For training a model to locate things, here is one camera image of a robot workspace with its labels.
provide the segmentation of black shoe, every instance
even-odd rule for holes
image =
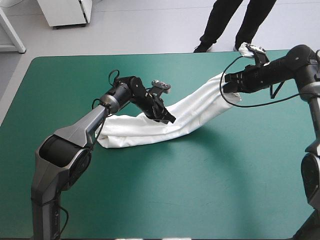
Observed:
[[[207,44],[207,43],[203,43],[201,42],[199,46],[197,46],[195,49],[194,49],[194,53],[205,53],[207,51],[209,51],[209,49],[211,49],[212,47],[212,44]]]

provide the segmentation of white cabinet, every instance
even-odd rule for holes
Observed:
[[[37,0],[50,27],[90,23],[92,0]]]

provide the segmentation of person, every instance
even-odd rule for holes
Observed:
[[[210,13],[203,36],[200,38],[200,45],[194,53],[205,53],[226,29],[231,17],[239,8],[243,0],[216,0]],[[250,0],[242,25],[235,37],[233,50],[238,51],[242,43],[250,44],[259,26],[266,19],[276,0]]]

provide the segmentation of legs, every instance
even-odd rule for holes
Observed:
[[[243,0],[216,0],[210,13],[204,35],[200,38],[200,41],[208,46],[215,44],[242,1]],[[264,1],[273,2],[273,0],[259,0],[258,2]]]
[[[235,37],[235,48],[243,42],[251,43],[259,26],[266,19],[276,0],[251,0],[245,12],[242,25]]]

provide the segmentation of black cable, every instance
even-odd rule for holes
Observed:
[[[58,234],[57,237],[56,237],[57,239],[60,239],[61,234],[63,233],[63,231],[65,230],[65,228],[66,228],[66,226],[67,226],[67,223],[68,223],[68,220],[69,220],[69,213],[68,213],[68,211],[67,211],[65,208],[63,208],[62,206],[60,206],[58,203],[56,203],[56,205],[57,205],[58,208],[60,208],[62,211],[64,211],[64,213],[65,213],[65,215],[66,215],[66,219],[65,219],[64,225],[63,225],[61,231],[59,232],[59,234]]]
[[[61,209],[62,211],[64,211],[64,213],[65,213],[65,215],[66,215],[66,219],[65,219],[65,222],[64,222],[64,225],[63,225],[61,231],[59,231],[58,235],[56,236],[57,239],[60,239],[61,234],[63,233],[63,231],[65,230],[65,228],[66,228],[66,226],[67,226],[67,223],[68,223],[68,220],[69,220],[69,213],[68,213],[68,211],[67,211],[65,208],[63,208],[62,206],[60,206],[60,205],[58,204],[58,197],[59,197],[59,196],[56,195],[52,200],[47,201],[47,202],[42,203],[42,204],[39,204],[39,203],[38,203],[35,199],[33,199],[33,198],[31,198],[31,201],[34,202],[35,204],[37,204],[37,205],[40,206],[40,207],[43,207],[43,206],[46,206],[46,205],[48,205],[48,204],[54,203],[59,209]]]
[[[283,101],[286,101],[286,100],[289,100],[289,99],[293,99],[297,96],[301,96],[301,95],[313,95],[315,98],[320,98],[320,95],[319,94],[315,94],[314,92],[302,92],[302,93],[297,93],[295,95],[292,95],[292,96],[289,96],[289,97],[286,97],[286,98],[283,98],[283,99],[280,99],[280,100],[277,100],[277,101],[271,101],[271,102],[267,102],[267,103],[261,103],[261,104],[256,104],[256,105],[238,105],[238,104],[235,104],[233,102],[230,102],[229,100],[226,99],[223,91],[222,91],[222,81],[223,81],[223,77],[226,73],[226,71],[228,70],[228,68],[230,68],[238,59],[242,58],[243,56],[238,56],[235,60],[233,60],[227,67],[226,69],[223,71],[222,75],[221,75],[221,78],[220,78],[220,83],[219,83],[219,90],[220,90],[220,94],[221,94],[221,97],[230,105],[232,106],[235,106],[235,107],[238,107],[238,108],[255,108],[255,107],[262,107],[262,106],[267,106],[267,105],[271,105],[271,104],[276,104],[276,103],[280,103],[280,102],[283,102]]]
[[[111,82],[110,82],[110,77],[111,77],[111,75],[112,75],[113,73],[115,73],[115,72],[117,72],[115,78],[113,79],[113,82],[115,82],[115,81],[119,78],[119,76],[120,76],[120,71],[119,71],[118,69],[112,70],[112,71],[109,73],[109,77],[108,77],[109,84],[110,84],[113,88],[116,88],[116,87],[115,87],[115,84],[114,84],[114,83],[111,84]]]

